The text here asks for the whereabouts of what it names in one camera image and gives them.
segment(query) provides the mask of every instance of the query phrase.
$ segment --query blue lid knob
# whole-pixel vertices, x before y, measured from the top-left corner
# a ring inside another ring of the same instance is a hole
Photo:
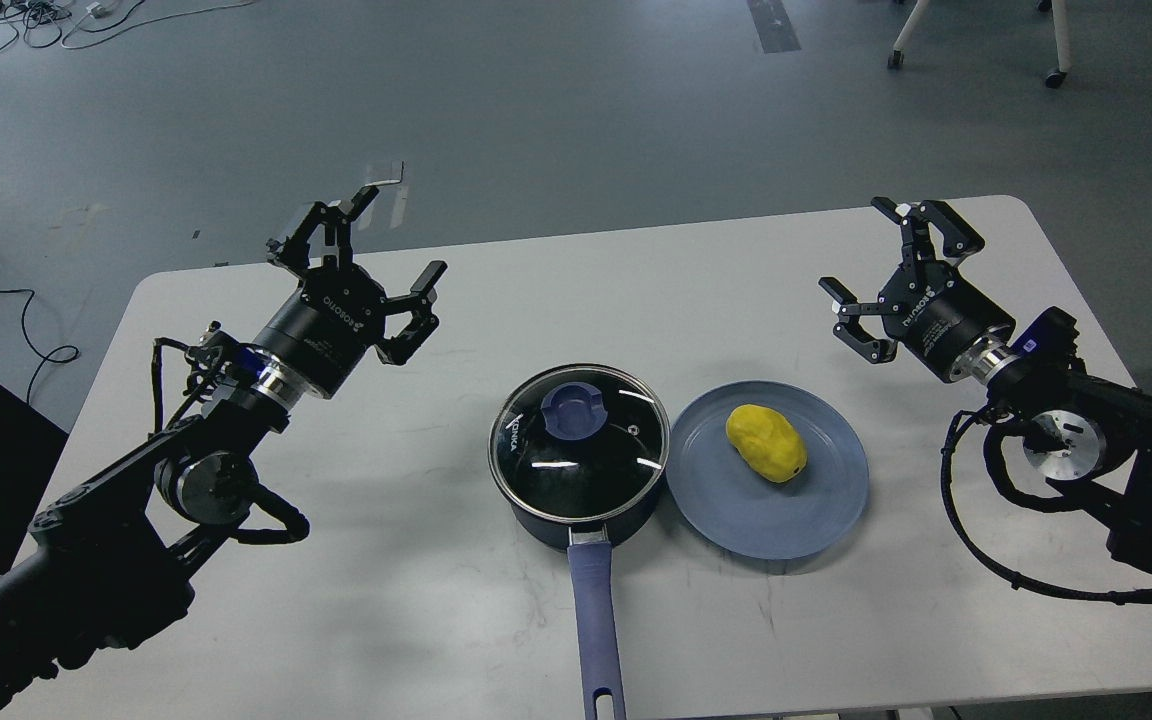
[[[563,382],[540,402],[545,432],[558,439],[585,439],[607,423],[602,392],[589,382]]]

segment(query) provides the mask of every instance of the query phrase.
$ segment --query pot lid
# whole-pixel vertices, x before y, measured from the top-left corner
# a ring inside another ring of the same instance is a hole
[[[606,520],[646,495],[669,454],[669,422],[639,379],[563,365],[522,384],[492,429],[500,491],[540,518]]]

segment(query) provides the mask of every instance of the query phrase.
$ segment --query saucepan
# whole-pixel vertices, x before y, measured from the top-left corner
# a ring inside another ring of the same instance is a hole
[[[664,486],[669,422],[659,397],[605,365],[545,370],[503,404],[490,454],[497,486],[522,526],[567,552],[586,720],[596,720],[604,697],[626,720],[612,546],[643,526]]]

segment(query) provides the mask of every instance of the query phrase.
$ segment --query pot handle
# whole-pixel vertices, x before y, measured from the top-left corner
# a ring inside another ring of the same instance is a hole
[[[576,593],[579,677],[585,695],[585,720],[599,720],[599,697],[609,696],[616,720],[626,720],[626,689],[616,619],[612,615],[612,543],[575,541],[567,548]]]

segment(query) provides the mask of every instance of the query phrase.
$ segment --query yellow potato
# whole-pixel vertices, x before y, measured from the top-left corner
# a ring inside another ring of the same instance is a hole
[[[727,441],[756,473],[790,482],[808,465],[808,448],[794,425],[771,407],[741,406],[727,416]]]

